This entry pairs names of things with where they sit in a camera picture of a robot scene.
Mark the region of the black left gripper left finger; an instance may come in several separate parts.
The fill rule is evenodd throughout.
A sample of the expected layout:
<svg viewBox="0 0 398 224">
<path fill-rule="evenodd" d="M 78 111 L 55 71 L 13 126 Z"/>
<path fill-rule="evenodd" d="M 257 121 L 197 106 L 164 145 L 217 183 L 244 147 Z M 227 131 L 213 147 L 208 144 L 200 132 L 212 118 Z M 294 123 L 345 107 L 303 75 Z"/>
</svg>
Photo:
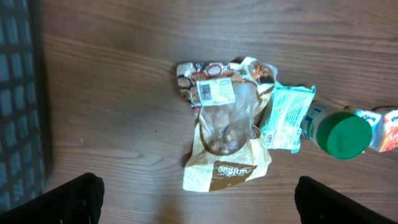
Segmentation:
<svg viewBox="0 0 398 224">
<path fill-rule="evenodd" d="M 1 224 L 97 224 L 103 198 L 103 179 L 88 172 L 1 214 Z"/>
</svg>

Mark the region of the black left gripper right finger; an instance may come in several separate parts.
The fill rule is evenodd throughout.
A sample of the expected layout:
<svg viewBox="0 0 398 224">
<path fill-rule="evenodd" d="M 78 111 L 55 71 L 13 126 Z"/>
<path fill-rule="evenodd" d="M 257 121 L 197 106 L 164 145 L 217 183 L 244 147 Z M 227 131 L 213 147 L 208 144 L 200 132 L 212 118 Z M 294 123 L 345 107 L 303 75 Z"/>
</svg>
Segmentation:
<svg viewBox="0 0 398 224">
<path fill-rule="evenodd" d="M 299 178 L 294 199 L 302 224 L 397 224 L 309 176 Z"/>
</svg>

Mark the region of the green lid jar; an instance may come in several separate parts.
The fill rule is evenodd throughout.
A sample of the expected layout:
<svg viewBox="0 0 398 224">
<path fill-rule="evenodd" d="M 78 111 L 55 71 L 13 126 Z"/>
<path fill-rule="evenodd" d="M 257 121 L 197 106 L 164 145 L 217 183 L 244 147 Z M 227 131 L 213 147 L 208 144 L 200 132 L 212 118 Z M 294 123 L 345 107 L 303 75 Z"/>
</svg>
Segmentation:
<svg viewBox="0 0 398 224">
<path fill-rule="evenodd" d="M 370 144 L 373 130 L 352 112 L 314 101 L 301 123 L 302 134 L 337 159 L 352 159 Z"/>
</svg>

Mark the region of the teal wipes pouch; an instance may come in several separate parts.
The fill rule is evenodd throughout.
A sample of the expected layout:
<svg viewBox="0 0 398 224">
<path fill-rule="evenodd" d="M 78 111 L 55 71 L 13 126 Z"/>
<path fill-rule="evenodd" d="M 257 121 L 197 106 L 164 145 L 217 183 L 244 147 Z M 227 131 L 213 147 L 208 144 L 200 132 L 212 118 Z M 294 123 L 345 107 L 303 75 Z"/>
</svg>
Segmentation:
<svg viewBox="0 0 398 224">
<path fill-rule="evenodd" d="M 283 86 L 277 82 L 266 106 L 259 129 L 269 149 L 295 154 L 301 147 L 300 127 L 312 103 L 316 86 Z"/>
</svg>

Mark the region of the orange tissue pack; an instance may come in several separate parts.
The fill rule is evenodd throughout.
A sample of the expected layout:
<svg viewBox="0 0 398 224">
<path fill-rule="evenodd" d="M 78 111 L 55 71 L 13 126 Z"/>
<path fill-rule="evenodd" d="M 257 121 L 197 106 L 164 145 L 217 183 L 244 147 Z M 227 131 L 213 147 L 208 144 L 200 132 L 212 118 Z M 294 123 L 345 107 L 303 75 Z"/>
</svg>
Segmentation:
<svg viewBox="0 0 398 224">
<path fill-rule="evenodd" d="M 387 152 L 397 148 L 397 107 L 378 107 L 374 111 L 381 115 L 373 134 L 371 148 Z"/>
</svg>

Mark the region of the teal tissue pack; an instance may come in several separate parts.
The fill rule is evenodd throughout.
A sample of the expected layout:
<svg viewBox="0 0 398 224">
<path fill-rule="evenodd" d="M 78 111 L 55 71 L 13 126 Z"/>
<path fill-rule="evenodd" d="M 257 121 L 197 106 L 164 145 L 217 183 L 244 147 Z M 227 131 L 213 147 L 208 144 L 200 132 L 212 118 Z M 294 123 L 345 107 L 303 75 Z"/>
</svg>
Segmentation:
<svg viewBox="0 0 398 224">
<path fill-rule="evenodd" d="M 372 138 L 371 138 L 369 147 L 374 147 L 375 140 L 376 140 L 376 129 L 377 129 L 377 126 L 382 118 L 382 115 L 377 112 L 368 111 L 368 110 L 356 110 L 355 115 L 365 119 L 371 126 Z"/>
</svg>

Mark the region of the brown white snack bag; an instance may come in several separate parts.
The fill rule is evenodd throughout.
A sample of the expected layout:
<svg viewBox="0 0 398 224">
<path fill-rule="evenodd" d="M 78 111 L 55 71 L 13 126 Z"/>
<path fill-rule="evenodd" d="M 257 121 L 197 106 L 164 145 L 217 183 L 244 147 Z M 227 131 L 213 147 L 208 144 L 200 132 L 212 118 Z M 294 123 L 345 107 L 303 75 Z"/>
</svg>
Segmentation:
<svg viewBox="0 0 398 224">
<path fill-rule="evenodd" d="M 195 116 L 183 189 L 212 192 L 264 177 L 272 159 L 255 118 L 271 99 L 277 68 L 246 57 L 230 63 L 185 62 L 176 74 Z"/>
</svg>

